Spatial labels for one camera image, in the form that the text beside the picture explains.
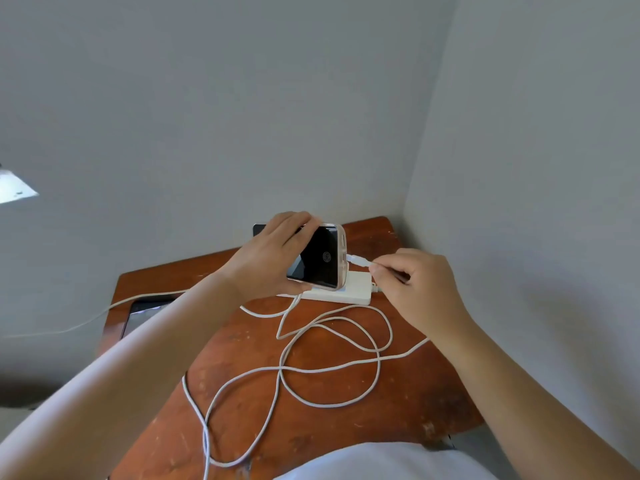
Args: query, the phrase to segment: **left hand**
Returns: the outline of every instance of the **left hand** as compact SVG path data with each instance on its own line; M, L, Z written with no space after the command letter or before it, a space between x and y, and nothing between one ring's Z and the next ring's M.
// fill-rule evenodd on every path
M287 270L307 247L321 221L308 212L277 214L262 232L242 246L218 273L239 291L243 300L277 294L297 295L311 285L287 278Z

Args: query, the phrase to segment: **forearm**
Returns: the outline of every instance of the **forearm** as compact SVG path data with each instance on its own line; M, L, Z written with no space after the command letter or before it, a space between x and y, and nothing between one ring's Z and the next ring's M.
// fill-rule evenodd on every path
M435 344L458 371L524 480L638 479L638 471L508 357L471 320Z
M103 479L242 304L212 274L89 365L0 445L0 478Z

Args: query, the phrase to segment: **right hand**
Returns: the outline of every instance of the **right hand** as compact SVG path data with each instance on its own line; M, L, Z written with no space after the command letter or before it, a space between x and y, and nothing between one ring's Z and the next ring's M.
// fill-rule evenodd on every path
M411 279L404 284L387 268L403 271ZM444 256L401 248L374 259L369 270L403 318L427 337L451 336L472 323Z

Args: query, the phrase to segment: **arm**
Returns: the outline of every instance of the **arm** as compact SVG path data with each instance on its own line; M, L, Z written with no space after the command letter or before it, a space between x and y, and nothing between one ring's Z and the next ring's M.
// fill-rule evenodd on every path
M318 224L307 212L274 217L226 265L110 348L18 426L0 444L0 478L106 478L238 306L310 289L286 279L286 270Z
M443 256L401 249L371 272L389 301L453 364L524 480L640 479L640 473L551 396L472 320ZM411 275L402 284L385 267Z

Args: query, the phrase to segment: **black phone screen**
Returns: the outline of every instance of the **black phone screen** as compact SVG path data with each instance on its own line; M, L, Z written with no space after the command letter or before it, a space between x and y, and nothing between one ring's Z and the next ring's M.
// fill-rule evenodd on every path
M265 224L253 226L253 235L259 234ZM338 229L318 227L307 247L287 270L287 277L323 285L338 286Z

